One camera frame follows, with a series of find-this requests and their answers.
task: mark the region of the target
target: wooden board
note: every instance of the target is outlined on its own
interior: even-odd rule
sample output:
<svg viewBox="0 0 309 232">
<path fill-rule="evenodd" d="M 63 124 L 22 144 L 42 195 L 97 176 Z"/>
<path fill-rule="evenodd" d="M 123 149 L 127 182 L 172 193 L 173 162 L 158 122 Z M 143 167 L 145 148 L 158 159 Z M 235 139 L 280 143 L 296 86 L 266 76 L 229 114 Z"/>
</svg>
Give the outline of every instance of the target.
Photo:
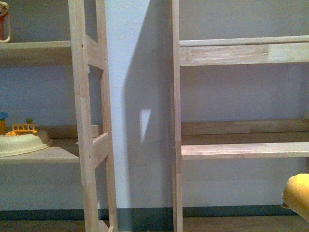
<svg viewBox="0 0 309 232">
<path fill-rule="evenodd" d="M 280 36 L 260 38 L 236 38 L 236 39 L 214 39 L 214 40 L 183 40 L 179 42 L 180 47 L 199 46 L 226 46 L 226 45 L 253 45 L 253 44 L 289 44 L 307 43 L 309 35 Z"/>
<path fill-rule="evenodd" d="M 71 64 L 70 41 L 0 44 L 0 68 Z"/>
<path fill-rule="evenodd" d="M 22 155 L 0 158 L 0 164 L 79 162 L 77 139 L 55 139 L 52 147 Z"/>
<path fill-rule="evenodd" d="M 116 188 L 115 188 L 115 170 L 114 170 L 114 156 L 113 156 L 113 142 L 112 142 L 112 116 L 111 116 L 111 100 L 110 100 L 110 76 L 108 68 L 108 46 L 106 34 L 106 13 L 105 13 L 105 0 L 96 0 L 97 10 L 97 30 L 98 30 L 98 43 L 103 47 L 102 64 L 103 73 L 101 76 L 101 103 L 102 103 L 102 116 L 103 116 L 103 131 L 108 133 L 109 144 L 106 153 L 106 180 L 108 191 L 108 209 L 110 230 L 118 232 L 118 219 L 117 219 L 117 202 L 116 202 Z"/>
<path fill-rule="evenodd" d="M 103 47 L 88 35 L 86 35 L 86 44 L 87 44 L 88 64 L 103 70 L 104 69 Z"/>
<path fill-rule="evenodd" d="M 182 123 L 182 135 L 309 131 L 309 120 L 259 120 Z"/>
<path fill-rule="evenodd" d="M 309 142 L 309 132 L 183 135 L 182 145 Z"/>
<path fill-rule="evenodd" d="M 179 49 L 181 66 L 309 61 L 309 43 L 200 46 Z"/>
<path fill-rule="evenodd" d="M 172 19 L 172 51 L 170 104 L 171 104 L 171 141 L 172 141 L 172 189 L 174 232 L 183 232 L 183 173 L 181 155 L 181 95 L 179 60 L 179 0 L 170 0 Z"/>
<path fill-rule="evenodd" d="M 309 142 L 183 145 L 183 160 L 309 157 Z"/>
<path fill-rule="evenodd" d="M 68 0 L 72 47 L 76 121 L 84 199 L 85 230 L 98 232 L 98 198 L 91 128 L 88 53 L 84 0 Z"/>
<path fill-rule="evenodd" d="M 110 139 L 108 133 L 104 133 L 93 140 L 93 151 L 93 159 L 95 160 L 93 164 L 94 167 L 97 168 L 110 153 Z"/>
<path fill-rule="evenodd" d="M 100 232 L 112 232 L 112 228 L 110 228 L 109 230 L 108 226 L 106 225 L 104 221 L 99 220 L 98 227 L 99 227 Z"/>
</svg>

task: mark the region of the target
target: toy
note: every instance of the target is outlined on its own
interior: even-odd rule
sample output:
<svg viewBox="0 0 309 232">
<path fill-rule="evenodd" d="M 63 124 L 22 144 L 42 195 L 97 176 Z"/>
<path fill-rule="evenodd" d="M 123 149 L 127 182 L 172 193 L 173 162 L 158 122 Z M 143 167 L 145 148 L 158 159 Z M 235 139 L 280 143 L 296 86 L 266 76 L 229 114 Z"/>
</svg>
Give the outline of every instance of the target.
<svg viewBox="0 0 309 232">
<path fill-rule="evenodd" d="M 5 119 L 8 117 L 6 112 L 0 112 L 0 135 L 5 134 L 7 132 Z"/>
<path fill-rule="evenodd" d="M 8 17 L 8 30 L 9 36 L 4 39 L 4 22 L 5 18 Z M 9 5 L 3 1 L 0 1 L 0 44 L 7 43 L 11 39 L 11 21 L 9 16 Z"/>
<path fill-rule="evenodd" d="M 291 209 L 309 222 L 309 174 L 292 176 L 286 182 L 283 208 Z"/>
<path fill-rule="evenodd" d="M 7 113 L 0 112 L 0 117 L 6 118 Z M 32 118 L 28 118 L 26 122 L 13 124 L 11 131 L 0 135 L 0 157 L 42 150 L 52 144 L 47 132 L 35 129 Z"/>
</svg>

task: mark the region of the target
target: toy figure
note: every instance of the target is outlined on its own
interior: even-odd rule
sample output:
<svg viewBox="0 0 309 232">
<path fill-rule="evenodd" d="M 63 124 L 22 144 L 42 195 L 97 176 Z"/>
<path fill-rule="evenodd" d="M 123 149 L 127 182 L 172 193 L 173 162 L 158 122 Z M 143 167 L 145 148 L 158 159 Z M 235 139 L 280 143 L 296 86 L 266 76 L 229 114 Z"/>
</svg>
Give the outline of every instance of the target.
<svg viewBox="0 0 309 232">
<path fill-rule="evenodd" d="M 6 40 L 4 40 L 4 21 L 5 18 L 8 17 L 8 29 L 9 36 Z M 9 5 L 3 1 L 0 1 L 0 44 L 7 43 L 11 39 L 11 24 L 9 17 Z"/>
<path fill-rule="evenodd" d="M 27 118 L 27 119 L 26 119 L 26 122 L 27 122 L 27 123 L 33 123 L 33 119 L 32 119 L 32 118 Z"/>
<path fill-rule="evenodd" d="M 6 112 L 0 112 L 0 135 L 6 134 L 5 119 L 8 117 Z"/>
</svg>

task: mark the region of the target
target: yellow object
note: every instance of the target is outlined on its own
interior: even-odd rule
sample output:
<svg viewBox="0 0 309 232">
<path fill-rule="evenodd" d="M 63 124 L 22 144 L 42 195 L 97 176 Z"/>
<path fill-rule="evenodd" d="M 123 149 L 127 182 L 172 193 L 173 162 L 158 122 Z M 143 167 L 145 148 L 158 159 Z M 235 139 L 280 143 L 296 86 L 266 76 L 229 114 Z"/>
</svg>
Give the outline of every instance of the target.
<svg viewBox="0 0 309 232">
<path fill-rule="evenodd" d="M 0 120 L 0 135 L 6 133 L 5 120 Z"/>
<path fill-rule="evenodd" d="M 0 135 L 0 158 L 42 150 L 49 147 L 52 141 L 47 132 L 22 134 L 18 136 Z"/>
<path fill-rule="evenodd" d="M 291 209 L 309 222 L 309 174 L 292 176 L 285 185 L 283 208 Z"/>
<path fill-rule="evenodd" d="M 20 134 L 24 134 L 25 132 L 32 132 L 37 133 L 38 131 L 35 130 L 34 123 L 20 123 L 20 124 L 13 124 L 12 131 L 7 132 L 6 136 L 16 136 Z"/>
</svg>

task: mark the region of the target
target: wooden shelf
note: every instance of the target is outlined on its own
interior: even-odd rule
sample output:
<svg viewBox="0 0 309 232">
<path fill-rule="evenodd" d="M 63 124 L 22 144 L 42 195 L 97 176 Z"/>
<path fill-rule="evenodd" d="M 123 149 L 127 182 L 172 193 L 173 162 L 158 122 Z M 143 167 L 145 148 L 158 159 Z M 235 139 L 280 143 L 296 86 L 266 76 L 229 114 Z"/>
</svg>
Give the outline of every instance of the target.
<svg viewBox="0 0 309 232">
<path fill-rule="evenodd" d="M 180 65 L 309 62 L 309 36 L 180 41 Z"/>
<path fill-rule="evenodd" d="M 179 47 L 198 46 L 227 46 L 227 45 L 257 45 L 257 44 L 291 44 L 309 43 L 309 35 L 259 37 L 259 38 L 236 38 L 236 39 L 214 39 L 214 40 L 182 40 Z"/>
<path fill-rule="evenodd" d="M 0 44 L 0 68 L 71 64 L 70 41 Z"/>
<path fill-rule="evenodd" d="M 79 163 L 77 139 L 54 139 L 53 146 L 22 155 L 0 158 L 0 164 Z"/>
<path fill-rule="evenodd" d="M 308 126 L 301 119 L 183 123 L 182 159 L 309 157 Z"/>
<path fill-rule="evenodd" d="M 309 142 L 183 145 L 183 160 L 309 157 Z"/>
</svg>

